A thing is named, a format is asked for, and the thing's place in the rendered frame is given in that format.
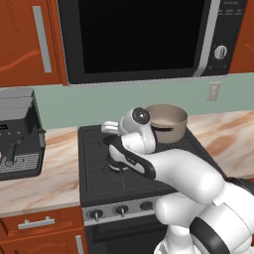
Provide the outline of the red-brown wall cupboard door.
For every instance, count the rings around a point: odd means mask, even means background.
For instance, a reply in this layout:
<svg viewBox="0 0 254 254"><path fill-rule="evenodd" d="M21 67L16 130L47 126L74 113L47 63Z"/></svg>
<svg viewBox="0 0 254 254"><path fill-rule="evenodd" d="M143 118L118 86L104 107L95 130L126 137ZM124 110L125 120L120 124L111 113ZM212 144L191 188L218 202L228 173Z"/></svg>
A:
<svg viewBox="0 0 254 254"><path fill-rule="evenodd" d="M33 6L41 6L52 72L45 73ZM66 84L57 0L0 0L0 87Z"/></svg>
<svg viewBox="0 0 254 254"><path fill-rule="evenodd" d="M254 0L247 0L229 72L254 72Z"/></svg>

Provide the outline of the beige wall socket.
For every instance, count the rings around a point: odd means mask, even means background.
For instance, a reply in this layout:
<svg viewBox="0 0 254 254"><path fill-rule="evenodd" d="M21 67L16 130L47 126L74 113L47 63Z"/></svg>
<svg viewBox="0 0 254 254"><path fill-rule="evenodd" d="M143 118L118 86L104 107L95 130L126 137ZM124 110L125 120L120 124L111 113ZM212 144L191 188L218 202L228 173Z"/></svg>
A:
<svg viewBox="0 0 254 254"><path fill-rule="evenodd" d="M206 96L207 101L215 101L218 97L219 89L221 86L221 82L211 82L208 87L208 92Z"/></svg>

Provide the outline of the red-brown drawer front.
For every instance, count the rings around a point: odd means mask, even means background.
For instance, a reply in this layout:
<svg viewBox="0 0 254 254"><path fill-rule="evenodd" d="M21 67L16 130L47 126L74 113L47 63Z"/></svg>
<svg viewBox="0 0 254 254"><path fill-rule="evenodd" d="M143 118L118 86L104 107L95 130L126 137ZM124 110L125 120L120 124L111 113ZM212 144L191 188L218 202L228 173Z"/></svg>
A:
<svg viewBox="0 0 254 254"><path fill-rule="evenodd" d="M56 223L48 226L19 230L18 225L25 219L30 221L44 220L46 216L53 218ZM79 229L83 226L80 206L40 211L16 216L0 218L0 242L22 239L43 234L59 233Z"/></svg>

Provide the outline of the white microwave knob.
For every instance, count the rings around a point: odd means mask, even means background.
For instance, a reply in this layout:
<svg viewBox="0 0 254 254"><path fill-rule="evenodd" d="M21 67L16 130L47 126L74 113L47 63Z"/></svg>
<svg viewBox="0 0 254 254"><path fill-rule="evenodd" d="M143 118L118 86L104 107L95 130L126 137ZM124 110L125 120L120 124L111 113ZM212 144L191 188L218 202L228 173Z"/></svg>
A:
<svg viewBox="0 0 254 254"><path fill-rule="evenodd" d="M217 60L223 60L226 55L227 55L227 47L226 46L218 46L214 50L214 57Z"/></svg>

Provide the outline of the black coffee machine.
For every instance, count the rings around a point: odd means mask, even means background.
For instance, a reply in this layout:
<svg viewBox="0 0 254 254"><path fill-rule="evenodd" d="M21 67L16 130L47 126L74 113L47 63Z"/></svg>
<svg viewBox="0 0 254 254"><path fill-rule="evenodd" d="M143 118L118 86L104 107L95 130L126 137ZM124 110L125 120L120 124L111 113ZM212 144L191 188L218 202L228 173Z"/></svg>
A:
<svg viewBox="0 0 254 254"><path fill-rule="evenodd" d="M35 91L0 91L0 182L38 176L46 149Z"/></svg>

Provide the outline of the black oven door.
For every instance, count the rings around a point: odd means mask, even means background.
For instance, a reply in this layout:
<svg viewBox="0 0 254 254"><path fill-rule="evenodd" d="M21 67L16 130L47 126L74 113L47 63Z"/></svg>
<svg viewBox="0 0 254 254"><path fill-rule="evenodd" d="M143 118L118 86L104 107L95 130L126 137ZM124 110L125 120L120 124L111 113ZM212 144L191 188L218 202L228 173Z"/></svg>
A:
<svg viewBox="0 0 254 254"><path fill-rule="evenodd" d="M154 254L167 226L155 215L86 226L88 254Z"/></svg>

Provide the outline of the beige cooking pot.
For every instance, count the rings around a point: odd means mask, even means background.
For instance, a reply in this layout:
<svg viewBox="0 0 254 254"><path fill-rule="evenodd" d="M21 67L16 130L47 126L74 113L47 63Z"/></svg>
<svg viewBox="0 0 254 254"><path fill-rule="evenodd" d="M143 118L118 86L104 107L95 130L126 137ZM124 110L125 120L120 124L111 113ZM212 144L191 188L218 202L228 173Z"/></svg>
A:
<svg viewBox="0 0 254 254"><path fill-rule="evenodd" d="M151 127L159 143L180 141L186 133L188 114L172 104L153 104L146 108L151 116Z"/></svg>

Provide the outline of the black stove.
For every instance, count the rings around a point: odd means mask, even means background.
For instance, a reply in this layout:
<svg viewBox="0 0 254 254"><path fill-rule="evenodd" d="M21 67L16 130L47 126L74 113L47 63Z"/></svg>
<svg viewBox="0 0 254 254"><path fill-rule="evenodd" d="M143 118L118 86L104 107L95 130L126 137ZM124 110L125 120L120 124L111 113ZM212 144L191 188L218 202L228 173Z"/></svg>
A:
<svg viewBox="0 0 254 254"><path fill-rule="evenodd" d="M163 183L145 179L127 169L114 172L108 166L109 134L98 125L81 127L78 130L79 191L84 227L155 215L154 209L142 210L140 204L174 193L175 190ZM127 205L129 210L122 217L114 212L118 205ZM103 215L96 222L89 217L94 209Z"/></svg>

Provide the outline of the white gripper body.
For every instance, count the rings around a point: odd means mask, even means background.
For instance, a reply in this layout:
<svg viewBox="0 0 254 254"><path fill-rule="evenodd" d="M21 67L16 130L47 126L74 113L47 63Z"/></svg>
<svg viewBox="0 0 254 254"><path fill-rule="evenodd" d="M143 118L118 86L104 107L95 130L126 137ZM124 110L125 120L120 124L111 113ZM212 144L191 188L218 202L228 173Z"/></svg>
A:
<svg viewBox="0 0 254 254"><path fill-rule="evenodd" d="M109 168L114 172L123 172L128 169L125 164L126 149L121 146L110 145L108 149Z"/></svg>

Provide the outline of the red-brown base cupboard door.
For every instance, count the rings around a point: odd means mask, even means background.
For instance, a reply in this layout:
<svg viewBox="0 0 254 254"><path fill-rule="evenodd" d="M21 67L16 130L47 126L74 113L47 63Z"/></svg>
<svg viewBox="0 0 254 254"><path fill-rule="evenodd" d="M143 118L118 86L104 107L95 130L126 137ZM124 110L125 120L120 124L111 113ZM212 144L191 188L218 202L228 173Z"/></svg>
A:
<svg viewBox="0 0 254 254"><path fill-rule="evenodd" d="M83 253L88 254L82 229L0 243L0 254L78 254L76 235L81 235Z"/></svg>

